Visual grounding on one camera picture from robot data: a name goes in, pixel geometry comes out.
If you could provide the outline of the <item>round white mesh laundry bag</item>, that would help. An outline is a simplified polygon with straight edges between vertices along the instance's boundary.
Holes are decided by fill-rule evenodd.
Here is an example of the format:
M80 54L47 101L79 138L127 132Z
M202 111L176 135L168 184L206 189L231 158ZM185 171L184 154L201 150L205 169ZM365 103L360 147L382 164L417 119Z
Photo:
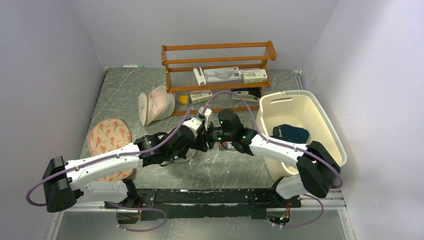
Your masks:
M197 151L195 149L189 148L188 151L187 151L187 153L185 154L185 157L175 156L174 159L173 159L173 161L175 163L182 163L182 162L189 161L189 160L191 160L195 156L196 152Z

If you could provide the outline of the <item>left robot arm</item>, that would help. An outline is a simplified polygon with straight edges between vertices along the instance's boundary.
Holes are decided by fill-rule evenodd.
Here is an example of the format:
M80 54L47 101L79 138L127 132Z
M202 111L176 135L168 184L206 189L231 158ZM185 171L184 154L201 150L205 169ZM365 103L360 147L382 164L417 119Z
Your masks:
M134 184L114 180L107 185L97 179L123 170L185 158L189 150L207 152L214 145L213 138L201 124L186 121L171 132L144 135L98 156L69 161L62 156L54 157L42 176L43 206L49 213L67 210L77 203L98 201L121 203L132 208L139 200Z

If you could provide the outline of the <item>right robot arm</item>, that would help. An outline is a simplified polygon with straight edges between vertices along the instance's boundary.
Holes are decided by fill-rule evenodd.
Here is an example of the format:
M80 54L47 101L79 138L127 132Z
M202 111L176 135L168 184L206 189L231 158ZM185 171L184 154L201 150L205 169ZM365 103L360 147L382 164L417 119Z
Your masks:
M210 143L230 142L239 153L271 158L298 171L276 181L275 190L269 197L275 207L282 207L289 198L297 195L325 198L331 189L337 187L336 181L340 186L343 183L340 166L320 142L299 144L266 136L257 127L244 127L239 116L230 108L219 112L219 127L210 123L212 111L209 108L201 107L198 112Z

